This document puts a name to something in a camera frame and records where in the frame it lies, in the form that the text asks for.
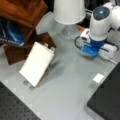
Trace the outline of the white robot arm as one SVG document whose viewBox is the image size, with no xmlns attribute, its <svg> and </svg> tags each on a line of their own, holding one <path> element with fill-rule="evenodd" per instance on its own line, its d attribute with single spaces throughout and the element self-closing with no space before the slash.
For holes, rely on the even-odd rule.
<svg viewBox="0 0 120 120">
<path fill-rule="evenodd" d="M 106 3 L 93 10 L 89 27 L 80 35 L 81 51 L 91 56 L 112 58 L 117 47 L 107 41 L 110 29 L 120 31 L 120 6 Z"/>
</svg>

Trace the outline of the blue white gripper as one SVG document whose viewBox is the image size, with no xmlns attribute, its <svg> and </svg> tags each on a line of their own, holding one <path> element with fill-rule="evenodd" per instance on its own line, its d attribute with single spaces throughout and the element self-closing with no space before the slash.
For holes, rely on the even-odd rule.
<svg viewBox="0 0 120 120">
<path fill-rule="evenodd" d="M 90 56 L 97 56 L 99 54 L 99 46 L 87 45 L 82 47 L 82 51 Z"/>
</svg>

